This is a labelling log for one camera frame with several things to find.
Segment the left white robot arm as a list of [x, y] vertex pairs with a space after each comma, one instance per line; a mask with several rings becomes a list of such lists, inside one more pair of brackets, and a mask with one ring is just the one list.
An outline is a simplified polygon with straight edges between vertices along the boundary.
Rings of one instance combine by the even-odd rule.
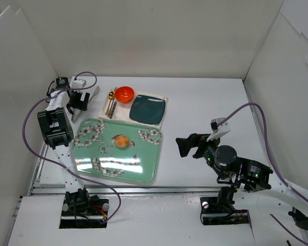
[[56, 88], [50, 93], [52, 100], [48, 107], [37, 113], [38, 123], [44, 142], [54, 151], [61, 167], [65, 184], [65, 204], [69, 207], [89, 205], [90, 196], [76, 168], [72, 147], [74, 133], [62, 106], [64, 92], [69, 88], [66, 77], [58, 77], [54, 81]]

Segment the silver metal tongs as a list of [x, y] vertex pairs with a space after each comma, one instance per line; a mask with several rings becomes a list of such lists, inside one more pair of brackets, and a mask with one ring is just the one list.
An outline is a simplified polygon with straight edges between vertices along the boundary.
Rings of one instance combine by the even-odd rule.
[[[93, 92], [93, 94], [90, 96], [87, 105], [90, 105], [90, 104], [92, 103], [92, 101], [93, 101], [93, 100], [95, 99], [95, 97], [98, 95], [99, 91], [100, 91], [100, 87], [97, 86], [97, 87], [95, 88], [95, 91]], [[84, 112], [84, 111], [81, 111], [81, 110], [80, 110], [79, 113], [72, 115], [72, 117], [71, 117], [72, 123], [76, 123], [77, 119], [83, 114], [83, 112]]]

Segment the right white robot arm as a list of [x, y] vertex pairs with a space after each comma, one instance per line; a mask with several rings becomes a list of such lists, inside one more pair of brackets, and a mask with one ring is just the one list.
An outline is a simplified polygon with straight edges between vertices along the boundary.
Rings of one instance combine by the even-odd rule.
[[282, 180], [258, 161], [242, 158], [236, 150], [220, 144], [221, 134], [196, 134], [176, 138], [181, 157], [197, 148], [193, 158], [203, 158], [221, 184], [215, 197], [201, 197], [203, 225], [249, 223], [249, 211], [284, 212], [295, 225], [308, 231], [308, 190]]

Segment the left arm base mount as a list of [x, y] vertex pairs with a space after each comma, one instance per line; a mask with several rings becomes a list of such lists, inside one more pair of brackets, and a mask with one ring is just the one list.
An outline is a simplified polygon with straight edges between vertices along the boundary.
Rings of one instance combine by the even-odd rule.
[[64, 198], [59, 229], [104, 229], [107, 227], [109, 199], [98, 195], [85, 201]]

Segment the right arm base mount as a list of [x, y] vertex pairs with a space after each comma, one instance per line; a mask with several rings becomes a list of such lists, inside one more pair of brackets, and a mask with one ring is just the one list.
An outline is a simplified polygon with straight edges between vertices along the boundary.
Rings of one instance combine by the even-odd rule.
[[200, 221], [204, 226], [250, 224], [248, 210], [234, 208], [236, 189], [221, 187], [217, 196], [200, 197]]

